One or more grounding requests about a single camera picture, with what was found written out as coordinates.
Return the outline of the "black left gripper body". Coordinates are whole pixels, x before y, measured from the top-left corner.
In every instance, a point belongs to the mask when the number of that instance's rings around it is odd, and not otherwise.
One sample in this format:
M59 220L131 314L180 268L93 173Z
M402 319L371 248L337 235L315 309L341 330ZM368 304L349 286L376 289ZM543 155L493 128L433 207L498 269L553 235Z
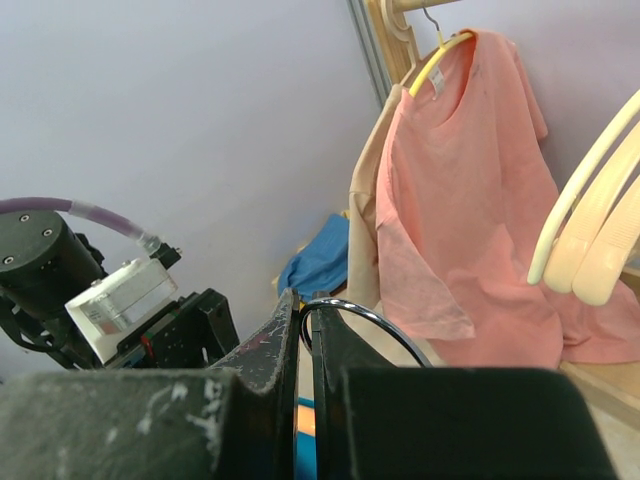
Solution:
M117 345L114 367L206 368L239 345L227 298L207 289L181 297Z

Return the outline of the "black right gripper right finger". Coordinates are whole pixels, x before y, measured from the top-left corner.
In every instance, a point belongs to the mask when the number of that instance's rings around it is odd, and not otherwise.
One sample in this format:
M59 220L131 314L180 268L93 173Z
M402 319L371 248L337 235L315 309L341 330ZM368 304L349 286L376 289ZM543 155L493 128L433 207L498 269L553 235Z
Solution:
M355 367L390 367L392 363L357 334L336 307L314 308L310 327L317 476L348 479L349 439L342 373Z

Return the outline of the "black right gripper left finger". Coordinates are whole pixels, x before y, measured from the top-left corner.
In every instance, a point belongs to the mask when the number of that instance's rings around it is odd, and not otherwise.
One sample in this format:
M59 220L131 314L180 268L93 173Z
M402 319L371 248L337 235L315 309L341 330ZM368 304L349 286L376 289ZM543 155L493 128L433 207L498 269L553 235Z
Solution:
M213 479L293 479L300 301L282 293L270 318L212 370L224 382L212 418Z

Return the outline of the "orange hanger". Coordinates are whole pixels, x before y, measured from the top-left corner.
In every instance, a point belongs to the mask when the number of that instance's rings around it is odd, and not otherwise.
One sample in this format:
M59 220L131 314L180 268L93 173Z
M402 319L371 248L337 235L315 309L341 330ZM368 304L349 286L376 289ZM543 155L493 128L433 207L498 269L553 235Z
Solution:
M347 328L336 340L329 342L335 353L341 355L338 361L343 365L356 360L357 348L367 347L383 359L384 364L398 367L430 367L432 362L416 342L383 318L382 314L340 298L320 296L302 307L302 330L300 340L300 365L298 371L299 397L319 405L320 388L316 385L318 375L314 372L312 340L313 323L320 320L337 320Z

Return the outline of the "blue t-shirt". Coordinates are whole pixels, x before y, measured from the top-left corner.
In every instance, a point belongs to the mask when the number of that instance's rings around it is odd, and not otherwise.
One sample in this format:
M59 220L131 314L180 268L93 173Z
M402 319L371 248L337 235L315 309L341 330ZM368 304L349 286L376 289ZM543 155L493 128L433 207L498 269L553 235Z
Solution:
M316 425L314 402L300 397L297 406L296 478L316 480Z

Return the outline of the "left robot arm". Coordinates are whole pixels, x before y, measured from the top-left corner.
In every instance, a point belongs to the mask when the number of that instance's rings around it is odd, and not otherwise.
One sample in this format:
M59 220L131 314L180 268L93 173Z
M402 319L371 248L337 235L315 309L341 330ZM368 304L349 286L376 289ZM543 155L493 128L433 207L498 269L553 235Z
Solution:
M186 297L167 246L107 273L102 253L54 211L1 216L1 328L68 370L204 368L239 344L227 298Z

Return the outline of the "beige hanging t-shirt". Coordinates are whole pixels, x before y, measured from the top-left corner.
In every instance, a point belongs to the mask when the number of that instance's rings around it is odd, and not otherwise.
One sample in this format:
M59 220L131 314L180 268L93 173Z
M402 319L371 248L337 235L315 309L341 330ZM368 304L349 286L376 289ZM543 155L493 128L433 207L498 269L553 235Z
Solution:
M403 88L394 85L356 162L349 188L347 297L373 309L380 301L376 188L383 148Z

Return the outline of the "pink hanging t-shirt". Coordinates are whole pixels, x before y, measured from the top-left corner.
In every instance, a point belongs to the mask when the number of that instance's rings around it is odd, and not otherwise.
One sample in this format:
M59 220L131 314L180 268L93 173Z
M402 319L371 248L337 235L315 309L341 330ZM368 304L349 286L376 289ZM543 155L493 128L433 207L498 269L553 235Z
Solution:
M377 178L380 297L450 366L639 358L639 305L624 284L593 307L527 281L558 196L546 134L517 49L495 32L475 32L401 93Z

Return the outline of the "light wooden hanger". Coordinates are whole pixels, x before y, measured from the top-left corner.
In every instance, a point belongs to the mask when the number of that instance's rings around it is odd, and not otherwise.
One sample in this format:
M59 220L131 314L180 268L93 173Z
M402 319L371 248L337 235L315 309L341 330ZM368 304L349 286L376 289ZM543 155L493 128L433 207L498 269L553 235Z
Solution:
M638 239L639 177L636 177L587 251L573 279L573 293L588 305L605 305Z

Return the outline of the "yellow hanger holding pink shirt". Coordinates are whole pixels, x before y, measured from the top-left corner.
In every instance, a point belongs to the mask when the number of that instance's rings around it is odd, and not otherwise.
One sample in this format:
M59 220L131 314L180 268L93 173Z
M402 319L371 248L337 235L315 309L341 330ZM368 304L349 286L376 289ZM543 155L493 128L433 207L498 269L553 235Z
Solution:
M469 30L464 30L461 33L454 34L448 39L444 38L442 33L442 29L438 23L438 21L429 13L427 9L427 5L422 6L423 13L425 17L434 25L437 39L438 39L438 48L430 57L428 62L423 66L422 70L418 73L414 82L409 88L409 94L415 98L419 93L421 87L428 80L429 75L439 66L441 60L445 57L447 53L453 50L459 44L470 40L474 37L474 33Z

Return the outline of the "cream wooden hanger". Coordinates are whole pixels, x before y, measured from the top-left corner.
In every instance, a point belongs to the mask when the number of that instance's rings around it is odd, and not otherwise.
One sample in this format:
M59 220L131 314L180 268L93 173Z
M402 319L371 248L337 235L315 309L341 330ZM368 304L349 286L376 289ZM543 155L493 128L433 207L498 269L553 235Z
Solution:
M527 274L529 285L536 285L542 280L553 242L563 220L603 156L638 112L639 91L636 91L614 115L565 184L538 236Z

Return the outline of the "wooden clothes rack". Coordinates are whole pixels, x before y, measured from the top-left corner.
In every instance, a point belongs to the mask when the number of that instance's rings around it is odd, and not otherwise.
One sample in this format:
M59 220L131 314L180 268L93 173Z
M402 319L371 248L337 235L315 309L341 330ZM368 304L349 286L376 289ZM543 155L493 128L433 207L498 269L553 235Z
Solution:
M392 81L416 72L420 54L405 14L439 6L439 1L367 1L369 19ZM639 428L639 364L579 364L563 362L560 370L578 386L590 404L627 426Z

